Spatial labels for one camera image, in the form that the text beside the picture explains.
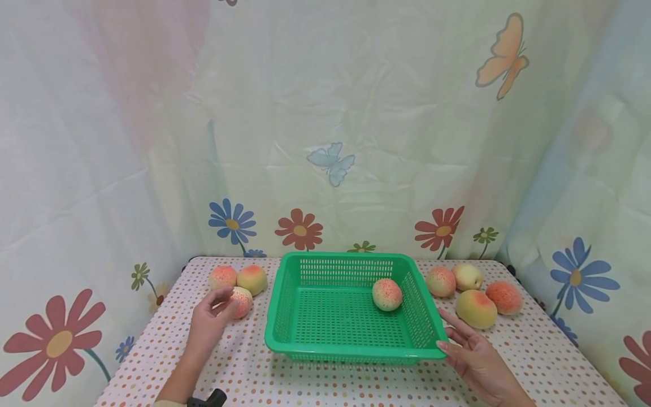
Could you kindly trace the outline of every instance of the artificial peach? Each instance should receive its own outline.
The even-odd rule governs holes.
[[[495,303],[502,315],[515,315],[522,309],[522,295],[508,281],[496,281],[486,288],[486,296]]]
[[[208,284],[211,290],[218,288],[234,287],[238,280],[238,274],[231,266],[217,266],[208,275]]]
[[[233,300],[238,301],[238,308],[233,313],[233,319],[244,318],[253,308],[253,296],[246,288],[233,287]]]
[[[262,267],[255,264],[246,266],[238,274],[238,286],[251,291],[251,295],[255,297],[269,286],[267,274]]]
[[[482,272],[470,263],[459,263],[452,267],[456,280],[456,289],[459,291],[478,290],[484,282]]]
[[[456,290],[454,274],[446,267],[435,267],[425,276],[425,283],[433,296],[449,297]]]
[[[478,330],[492,327],[497,320],[495,304],[481,291],[467,290],[456,300],[456,313],[468,325]]]
[[[380,279],[373,284],[373,302],[382,311],[393,311],[402,303],[402,290],[392,279]]]

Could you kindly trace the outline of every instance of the blue butterfly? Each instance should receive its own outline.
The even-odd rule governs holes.
[[[348,170],[355,163],[355,156],[353,154],[345,156],[341,160],[339,159],[339,153],[343,146],[344,143],[332,143],[327,150],[319,148],[307,156],[307,161],[317,167],[323,167],[322,169],[328,174],[330,184],[334,187],[341,185],[344,177],[348,174]]]

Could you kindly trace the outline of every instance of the table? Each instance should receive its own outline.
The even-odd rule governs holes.
[[[626,405],[502,264],[470,262],[484,273],[484,288],[504,279],[523,294],[522,313],[499,316],[496,325],[483,334],[537,405]],[[457,261],[416,263],[425,274],[437,265],[451,268]],[[255,297],[246,318],[227,328],[199,378],[196,397],[205,399],[220,388],[228,395],[227,406],[483,406],[455,372],[438,361],[402,368],[295,363],[273,354],[264,344],[264,329],[280,259],[239,257],[195,257],[188,263],[96,406],[154,403],[185,347],[192,310],[209,291],[208,274],[218,264],[236,270],[258,264],[267,271],[270,286]],[[437,299],[436,303],[454,310],[454,300]]]

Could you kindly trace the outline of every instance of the hand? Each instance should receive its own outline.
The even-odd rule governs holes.
[[[232,300],[233,288],[211,291],[192,312],[190,333],[187,336],[185,353],[208,357],[219,342],[226,325],[238,306]]]
[[[439,341],[450,365],[466,384],[491,407],[535,407],[527,392],[486,338],[444,309],[439,314],[452,328],[448,337],[459,345]]]
[[[232,294],[232,287],[214,290],[195,307],[186,350],[165,382],[157,401],[183,404],[192,396],[206,361],[238,306],[238,301],[230,298]]]

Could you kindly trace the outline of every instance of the basket rim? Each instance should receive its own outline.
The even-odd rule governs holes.
[[[324,252],[324,251],[293,251],[284,255],[281,259],[280,266],[276,273],[276,278],[273,283],[273,290],[271,292],[271,300],[267,311],[267,325],[264,332],[264,341],[267,347],[276,353],[301,354],[309,355],[314,354],[319,357],[328,356],[354,356],[358,358],[375,358],[375,359],[444,359],[445,355],[439,348],[391,348],[385,346],[365,346],[365,345],[332,345],[332,344],[297,344],[297,343],[284,343],[279,342],[273,337],[273,331],[276,325],[275,315],[271,317],[271,310],[276,310],[280,302],[281,288],[286,273],[287,262],[294,257],[310,258],[310,257],[328,257],[336,255],[337,257],[349,257],[359,260],[381,260],[381,259],[396,259],[400,258],[409,264],[410,272],[416,280],[416,287],[424,299],[430,299],[425,302],[425,311],[427,318],[429,318],[434,331],[439,337],[440,341],[449,342],[445,329],[443,328],[443,321],[434,305],[434,301],[430,295],[429,290],[425,284],[418,266],[414,260],[400,253],[348,253],[348,252]]]

